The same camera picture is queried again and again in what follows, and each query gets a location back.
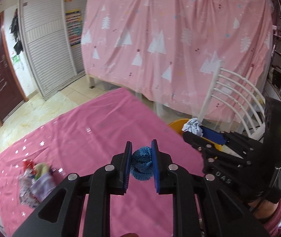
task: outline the blue knitted ball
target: blue knitted ball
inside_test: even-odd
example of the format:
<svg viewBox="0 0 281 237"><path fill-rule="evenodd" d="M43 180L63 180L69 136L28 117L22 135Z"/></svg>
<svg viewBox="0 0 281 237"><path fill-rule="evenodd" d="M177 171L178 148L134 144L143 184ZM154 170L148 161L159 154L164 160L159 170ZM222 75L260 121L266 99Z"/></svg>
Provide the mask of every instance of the blue knitted ball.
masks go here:
<svg viewBox="0 0 281 237"><path fill-rule="evenodd" d="M139 181L147 181L153 176L151 148L142 147L132 155L131 175Z"/></svg>

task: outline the white chair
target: white chair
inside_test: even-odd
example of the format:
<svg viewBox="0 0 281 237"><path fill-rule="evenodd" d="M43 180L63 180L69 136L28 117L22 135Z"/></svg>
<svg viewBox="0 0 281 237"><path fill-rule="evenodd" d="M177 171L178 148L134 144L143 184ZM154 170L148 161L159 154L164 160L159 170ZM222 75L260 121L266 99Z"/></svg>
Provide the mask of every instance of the white chair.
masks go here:
<svg viewBox="0 0 281 237"><path fill-rule="evenodd" d="M222 72L226 72L228 74L230 74L230 77L237 77L238 80L235 81L225 75L222 75ZM235 88L232 88L231 86L229 86L228 84L222 83L220 82L220 80L224 80L226 83L230 82L232 83L236 88L238 88L241 92L243 93L247 93L246 96L250 96L251 97L251 101L253 100L253 102L249 101L249 98L247 99L240 91L236 90ZM249 89L247 89L244 85L244 83L248 84L249 86L252 87L253 92L251 92ZM226 93L224 90L229 89L231 91L231 94ZM226 97L228 97L229 99L227 101L219 98L218 96L216 96L216 92L217 93L221 93L223 95L225 95ZM236 93L240 98L234 98L232 95L232 93ZM209 90L207 92L206 98L204 100L201 112L198 116L198 120L200 122L202 122L202 120L204 119L205 115L208 113L208 106L210 104L210 101L212 98L222 102L223 104L225 104L226 106L228 106L237 117L240 118L241 123L243 124L245 131L247 132L247 135L255 140L259 140L265 131L265 122L264 122L264 109L262 107L262 105L259 102L259 99L257 98L257 96L259 97L259 99L264 103L265 105L265 98L263 97L263 95L260 93L260 91L245 77L242 77L241 75L232 72L230 70L224 69L219 67L213 75L213 79L211 82L211 85L209 87ZM234 105L238 104L240 107L240 110L238 111ZM257 108L259 109L259 111L261 112L262 115L262 120L259 118L258 113L255 111L255 108L252 106L252 104L257 105ZM248 111L251 111L253 113L253 115L255 116L256 121L258 122L259 126L255 126L253 119L251 118L250 114L248 113ZM247 118L247 120L249 121L252 129L253 129L253 133L250 132L249 127L247 126L247 123L245 121L245 117Z"/></svg>

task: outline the pink tablecloth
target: pink tablecloth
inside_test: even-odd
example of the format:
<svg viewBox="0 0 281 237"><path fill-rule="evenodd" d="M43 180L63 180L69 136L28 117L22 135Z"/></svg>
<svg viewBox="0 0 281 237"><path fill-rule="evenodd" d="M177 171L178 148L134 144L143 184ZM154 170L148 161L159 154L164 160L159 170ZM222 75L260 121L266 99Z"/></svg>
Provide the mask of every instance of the pink tablecloth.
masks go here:
<svg viewBox="0 0 281 237"><path fill-rule="evenodd" d="M32 212L18 200L24 158L49 163L56 168L53 175L59 183L72 172L94 173L122 153L126 141L133 143L135 151L150 146L152 139L157 139L159 149L169 153L174 163L202 175L200 153L122 88L53 119L14 143L0 154L0 215L7 235ZM170 237L172 228L172 196L159 196L153 179L140 182L131 176L127 194L111 197L111 236L134 232Z"/></svg>

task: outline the metal screw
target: metal screw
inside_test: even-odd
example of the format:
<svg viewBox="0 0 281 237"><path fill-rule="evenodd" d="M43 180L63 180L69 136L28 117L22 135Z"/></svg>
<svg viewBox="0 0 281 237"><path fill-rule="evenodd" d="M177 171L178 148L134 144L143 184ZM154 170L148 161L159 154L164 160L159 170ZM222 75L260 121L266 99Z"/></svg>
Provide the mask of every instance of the metal screw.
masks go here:
<svg viewBox="0 0 281 237"><path fill-rule="evenodd" d="M69 181L73 181L73 180L76 180L77 179L77 174L75 174L75 173L72 173L72 174L70 174L70 175L68 175L68 180Z"/></svg>
<svg viewBox="0 0 281 237"><path fill-rule="evenodd" d="M105 166L105 171L113 171L114 169L115 169L115 167L111 164Z"/></svg>
<svg viewBox="0 0 281 237"><path fill-rule="evenodd" d="M178 167L177 164L170 164L170 165L168 166L168 168L169 168L170 170L172 170L172 171L175 171L175 170L177 170L179 167Z"/></svg>
<svg viewBox="0 0 281 237"><path fill-rule="evenodd" d="M207 181L214 181L215 180L215 176L212 175L212 174L207 174L205 176L205 178L206 178Z"/></svg>

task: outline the tiled floor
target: tiled floor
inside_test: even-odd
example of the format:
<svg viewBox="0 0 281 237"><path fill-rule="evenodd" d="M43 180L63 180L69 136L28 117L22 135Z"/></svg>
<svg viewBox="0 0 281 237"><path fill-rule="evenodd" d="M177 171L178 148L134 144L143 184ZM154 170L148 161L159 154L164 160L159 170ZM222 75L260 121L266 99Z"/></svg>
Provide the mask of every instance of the tiled floor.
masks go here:
<svg viewBox="0 0 281 237"><path fill-rule="evenodd" d="M35 95L18 108L0 128L0 153L41 125L106 92L101 81L96 81L96 87L90 89L84 76L46 101L40 94ZM144 97L142 102L154 109L153 102ZM183 114L167 107L164 108L164 112L162 119L166 123L185 118Z"/></svg>

